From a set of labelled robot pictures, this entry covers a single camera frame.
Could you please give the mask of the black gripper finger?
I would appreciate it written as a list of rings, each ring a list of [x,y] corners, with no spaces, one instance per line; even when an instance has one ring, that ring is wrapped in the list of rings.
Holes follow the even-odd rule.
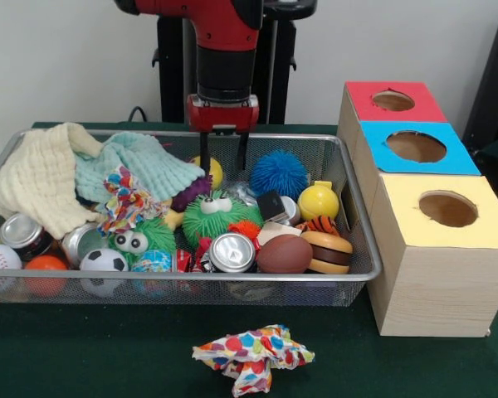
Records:
[[[237,169],[244,170],[247,160],[248,132],[239,134],[239,144],[237,150]]]
[[[200,133],[200,167],[205,173],[210,171],[210,155],[208,151],[208,133]]]

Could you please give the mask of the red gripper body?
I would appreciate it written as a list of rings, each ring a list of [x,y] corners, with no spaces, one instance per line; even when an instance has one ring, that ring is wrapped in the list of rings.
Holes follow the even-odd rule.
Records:
[[[259,101],[250,95],[242,102],[222,104],[207,101],[197,94],[187,97],[190,129],[199,133],[211,133],[214,129],[234,129],[237,133],[254,130],[259,116]]]

